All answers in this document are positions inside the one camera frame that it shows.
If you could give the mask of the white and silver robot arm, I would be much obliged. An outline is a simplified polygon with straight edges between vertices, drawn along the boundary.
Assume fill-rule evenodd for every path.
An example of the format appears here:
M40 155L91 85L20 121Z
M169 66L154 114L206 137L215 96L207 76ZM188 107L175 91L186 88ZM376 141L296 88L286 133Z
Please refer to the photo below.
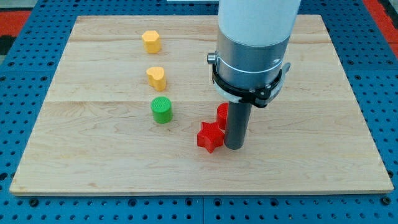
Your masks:
M258 89L282 65L301 0L220 0L216 72L227 84Z

